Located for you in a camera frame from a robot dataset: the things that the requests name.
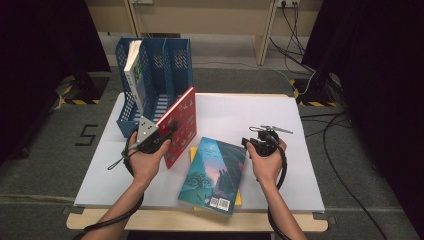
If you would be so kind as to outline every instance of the printed number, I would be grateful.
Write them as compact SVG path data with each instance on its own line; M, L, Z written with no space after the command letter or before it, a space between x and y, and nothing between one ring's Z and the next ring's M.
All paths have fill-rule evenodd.
M87 137L90 138L90 142L89 143L75 143L75 146L91 146L91 144L93 143L94 138L96 137L96 135L93 134L86 134L85 130L87 128L94 128L97 127L97 124L86 124L84 126L84 129L82 129L82 132L80 134L80 137Z

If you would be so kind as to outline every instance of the wall outlet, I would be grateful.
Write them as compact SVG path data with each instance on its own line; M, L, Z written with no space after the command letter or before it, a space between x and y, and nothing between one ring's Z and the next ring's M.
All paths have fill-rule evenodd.
M281 3L285 1L286 2L286 8L294 8L297 4L297 7L299 7L300 0L278 0L277 7L281 7Z

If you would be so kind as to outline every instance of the red book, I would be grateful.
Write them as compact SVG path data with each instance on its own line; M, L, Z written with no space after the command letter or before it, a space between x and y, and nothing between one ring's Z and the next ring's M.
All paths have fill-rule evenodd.
M172 134L171 146L164 156L168 169L197 134L195 92L194 87L187 89L156 123L161 136L177 127Z

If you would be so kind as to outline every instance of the black curtain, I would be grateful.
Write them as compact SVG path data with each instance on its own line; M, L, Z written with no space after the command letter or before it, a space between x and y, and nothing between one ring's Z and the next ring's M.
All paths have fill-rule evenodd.
M324 0L305 62L319 67L346 0ZM424 3L365 1L330 59L373 161L424 239Z
M1 1L0 163L20 151L57 99L59 83L110 67L84 0Z

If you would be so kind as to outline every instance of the hand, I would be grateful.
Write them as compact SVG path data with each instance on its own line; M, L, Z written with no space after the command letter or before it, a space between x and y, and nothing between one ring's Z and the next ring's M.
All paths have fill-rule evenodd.
M136 143L137 131L131 135L129 146ZM131 149L128 151L128 155L134 154L130 158L131 168L134 172L134 182L143 184L150 184L153 178L159 171L160 160L163 155L168 151L171 140L166 140L162 146L155 153L146 154L137 149Z
M287 148L286 143L279 139L279 144L280 147L285 151ZM255 147L250 142L246 144L246 147L252 159L253 174L255 174L259 183L264 184L272 182L275 184L283 164L280 151L277 149L271 155L267 157L261 157L258 155Z

